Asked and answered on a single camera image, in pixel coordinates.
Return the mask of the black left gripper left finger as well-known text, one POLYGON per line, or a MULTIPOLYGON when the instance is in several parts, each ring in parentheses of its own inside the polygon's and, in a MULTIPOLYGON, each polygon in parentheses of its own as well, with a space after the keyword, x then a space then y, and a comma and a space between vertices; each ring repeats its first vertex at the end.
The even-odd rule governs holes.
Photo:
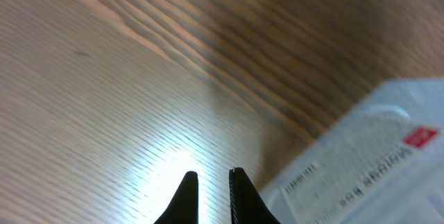
POLYGON ((169 205, 155 224, 198 223, 198 174, 185 173, 169 205))

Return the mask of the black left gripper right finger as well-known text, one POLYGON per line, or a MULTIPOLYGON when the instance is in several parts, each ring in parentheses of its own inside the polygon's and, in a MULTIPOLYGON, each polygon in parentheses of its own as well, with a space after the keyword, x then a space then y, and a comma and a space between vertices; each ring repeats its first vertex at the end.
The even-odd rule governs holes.
POLYGON ((280 224, 241 167, 229 171, 232 224, 280 224))

